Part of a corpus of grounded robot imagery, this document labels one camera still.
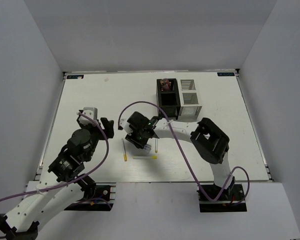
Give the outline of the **clear tube of markers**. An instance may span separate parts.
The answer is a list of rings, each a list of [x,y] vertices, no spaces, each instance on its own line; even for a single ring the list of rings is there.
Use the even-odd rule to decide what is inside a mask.
[[[159,82],[160,82],[160,87],[161,87],[162,91],[168,92],[171,90],[169,79],[163,78]]]

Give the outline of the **yellow capped marker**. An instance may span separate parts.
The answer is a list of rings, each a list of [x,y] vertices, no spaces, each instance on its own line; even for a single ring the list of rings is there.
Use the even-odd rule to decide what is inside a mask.
[[[125,140],[122,138],[122,147],[123,147],[123,159],[125,162],[127,162],[128,157],[127,157],[127,151],[126,151],[126,146],[125,146]]]

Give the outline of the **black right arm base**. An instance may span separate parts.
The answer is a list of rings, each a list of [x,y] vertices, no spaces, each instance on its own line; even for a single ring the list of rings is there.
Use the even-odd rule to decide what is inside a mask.
[[[229,195],[224,192],[216,202],[209,201],[198,189],[199,210],[201,213],[240,213],[247,212],[247,205],[243,200],[245,193],[241,184],[235,184]]]

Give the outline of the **blue capped spray bottle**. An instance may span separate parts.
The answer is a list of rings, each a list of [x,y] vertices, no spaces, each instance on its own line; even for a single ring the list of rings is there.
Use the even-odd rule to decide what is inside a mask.
[[[144,152],[147,153],[147,154],[151,151],[151,149],[152,149],[152,146],[149,145],[149,144],[145,144],[145,145],[143,146],[143,150],[144,150]]]

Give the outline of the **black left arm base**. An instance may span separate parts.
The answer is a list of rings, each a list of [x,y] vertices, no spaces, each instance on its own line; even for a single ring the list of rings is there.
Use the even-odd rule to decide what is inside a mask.
[[[92,198],[80,199],[66,207],[65,211],[110,212],[115,203],[116,183],[97,183]]]

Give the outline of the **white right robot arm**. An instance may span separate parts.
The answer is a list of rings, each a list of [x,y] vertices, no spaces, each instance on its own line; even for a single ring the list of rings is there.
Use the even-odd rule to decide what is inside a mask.
[[[209,118],[199,122],[180,122],[154,116],[148,119],[134,112],[121,119],[125,139],[138,149],[146,149],[149,139],[174,139],[193,144],[200,157],[210,164],[216,195],[226,200],[234,193],[233,176],[228,161],[229,137]]]

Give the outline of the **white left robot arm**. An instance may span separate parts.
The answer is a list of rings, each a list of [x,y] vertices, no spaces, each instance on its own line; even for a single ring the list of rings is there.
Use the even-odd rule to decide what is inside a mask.
[[[56,159],[43,173],[35,190],[21,194],[23,200],[12,210],[0,214],[0,231],[5,240],[34,240],[41,228],[56,214],[69,206],[103,201],[105,189],[82,173],[92,160],[97,145],[114,137],[114,121],[105,117],[79,116],[79,129],[74,131]]]

